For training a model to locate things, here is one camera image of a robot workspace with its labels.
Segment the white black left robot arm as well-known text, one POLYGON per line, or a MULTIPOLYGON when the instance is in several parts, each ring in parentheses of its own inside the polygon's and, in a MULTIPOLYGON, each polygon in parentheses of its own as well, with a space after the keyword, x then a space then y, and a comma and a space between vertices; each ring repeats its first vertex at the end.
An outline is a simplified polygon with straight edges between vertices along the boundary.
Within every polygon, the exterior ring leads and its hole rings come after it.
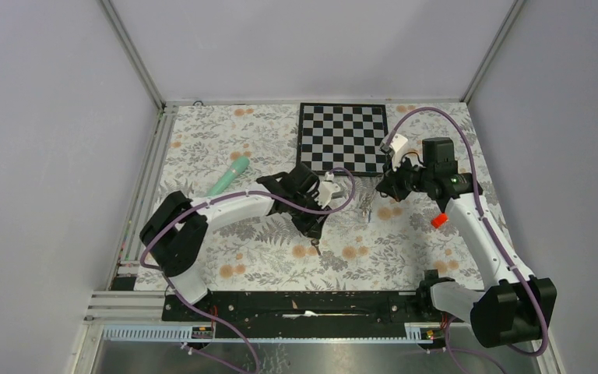
POLYGON ((208 233, 254 217, 286 213, 306 238, 318 242, 330 210, 343 188, 332 173, 320 178, 304 165, 289 172, 262 176, 249 189, 190 199, 169 194, 139 232, 146 256, 166 277, 181 300, 181 311, 193 320, 210 310, 208 287, 197 264, 208 233))

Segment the green tag key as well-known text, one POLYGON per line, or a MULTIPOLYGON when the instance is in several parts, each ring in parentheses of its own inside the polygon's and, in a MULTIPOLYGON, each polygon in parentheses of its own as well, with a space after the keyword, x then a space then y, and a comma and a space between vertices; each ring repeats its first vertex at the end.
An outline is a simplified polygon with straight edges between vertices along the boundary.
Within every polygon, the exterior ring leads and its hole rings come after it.
POLYGON ((318 238, 311 239, 311 246, 315 249, 315 252, 318 256, 322 255, 320 250, 320 240, 318 238))

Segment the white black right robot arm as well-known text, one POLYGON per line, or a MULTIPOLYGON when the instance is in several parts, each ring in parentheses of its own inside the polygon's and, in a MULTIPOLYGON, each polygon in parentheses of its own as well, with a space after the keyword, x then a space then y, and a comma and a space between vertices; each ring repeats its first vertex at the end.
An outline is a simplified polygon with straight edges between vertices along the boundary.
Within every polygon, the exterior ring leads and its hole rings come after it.
POLYGON ((434 321, 445 312, 461 319, 486 348, 531 340, 547 345, 556 287, 536 277, 501 236, 474 175, 459 172, 453 141, 423 140, 419 164, 409 158, 403 136, 394 135, 381 150, 387 161, 377 191, 397 202, 412 192, 434 201, 463 238, 484 283, 483 291, 474 291, 428 270, 417 289, 418 316, 434 321))

